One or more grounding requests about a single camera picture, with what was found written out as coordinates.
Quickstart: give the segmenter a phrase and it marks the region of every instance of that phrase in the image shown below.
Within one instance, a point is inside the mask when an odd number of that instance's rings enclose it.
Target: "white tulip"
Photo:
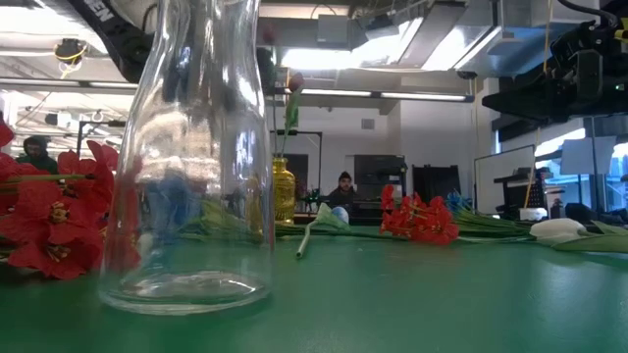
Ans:
[[[553,246],[569,240],[580,239],[583,235],[579,230],[586,230],[584,226],[570,219],[548,220],[535,224],[530,229],[530,234],[537,237],[537,241]]]

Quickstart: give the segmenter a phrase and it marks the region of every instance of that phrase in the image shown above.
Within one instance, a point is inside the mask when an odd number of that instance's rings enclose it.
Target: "green table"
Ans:
[[[95,296],[96,276],[0,288],[0,352],[624,352],[628,258],[535,244],[279,241],[270,299],[153,317]]]

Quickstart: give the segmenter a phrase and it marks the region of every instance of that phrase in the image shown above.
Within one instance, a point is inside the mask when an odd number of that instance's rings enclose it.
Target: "yellow vase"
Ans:
[[[286,169],[286,158],[273,158],[275,221],[292,224],[294,218],[294,175]]]

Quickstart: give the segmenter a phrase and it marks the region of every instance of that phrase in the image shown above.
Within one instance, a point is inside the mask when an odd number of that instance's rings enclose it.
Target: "bottle base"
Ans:
[[[100,299],[129,312],[173,316],[238,307],[269,293],[268,286],[256,278],[218,271],[131,278],[120,289],[100,290]]]

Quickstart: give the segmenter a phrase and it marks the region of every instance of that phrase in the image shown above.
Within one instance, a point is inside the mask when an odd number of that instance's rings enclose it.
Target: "person in background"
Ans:
[[[57,162],[48,156],[48,142],[42,136],[31,136],[24,140],[25,156],[18,157],[18,163],[30,163],[35,168],[56,175]]]
[[[328,196],[329,206],[331,208],[342,206],[350,213],[351,206],[353,205],[353,199],[358,198],[351,182],[352,179],[349,173],[342,172],[342,174],[340,174],[340,177],[338,178],[338,187]]]

